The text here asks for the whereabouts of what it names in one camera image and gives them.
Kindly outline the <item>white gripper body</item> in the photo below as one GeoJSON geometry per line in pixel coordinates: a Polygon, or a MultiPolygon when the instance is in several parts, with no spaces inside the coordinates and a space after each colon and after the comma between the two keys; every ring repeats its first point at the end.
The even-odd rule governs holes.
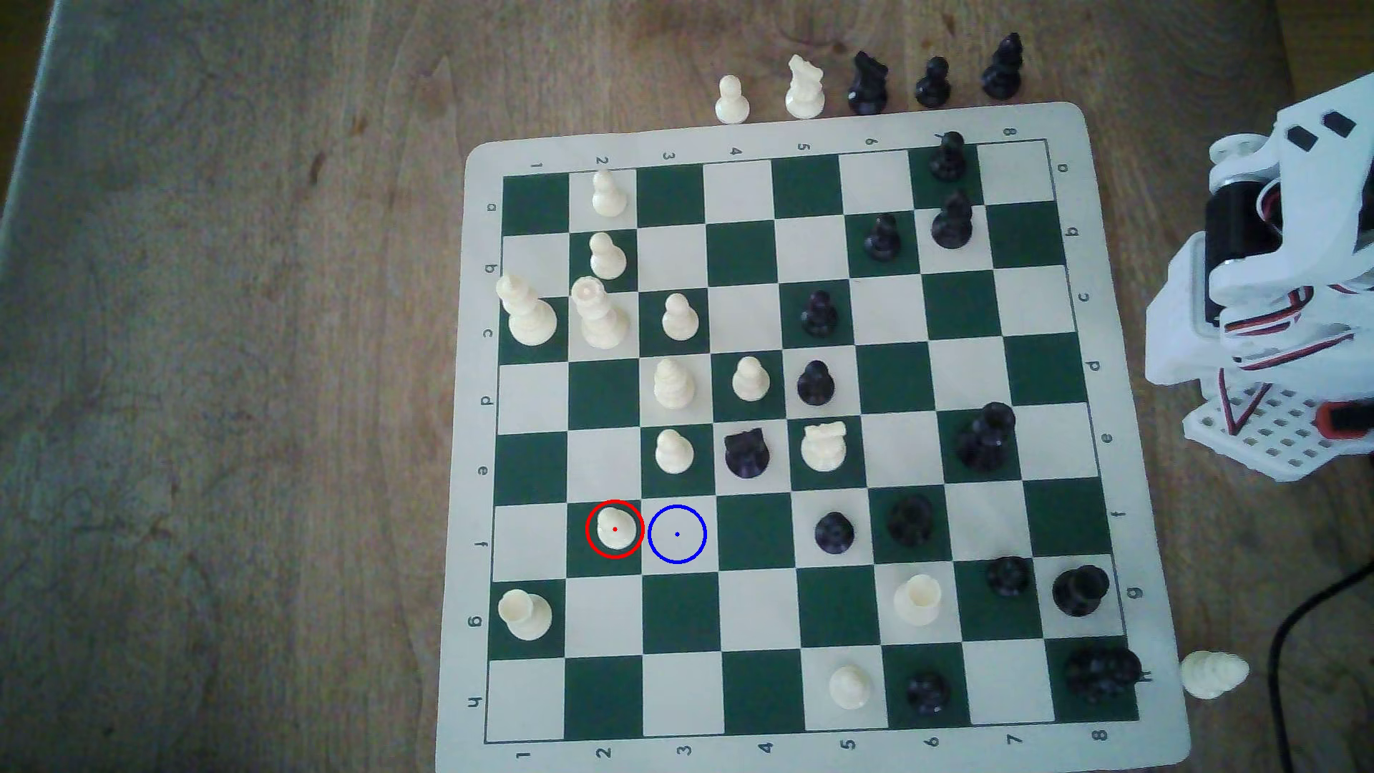
{"type": "Polygon", "coordinates": [[[1355,253],[1371,168],[1373,80],[1362,77],[1276,115],[1283,249],[1355,253]]]}

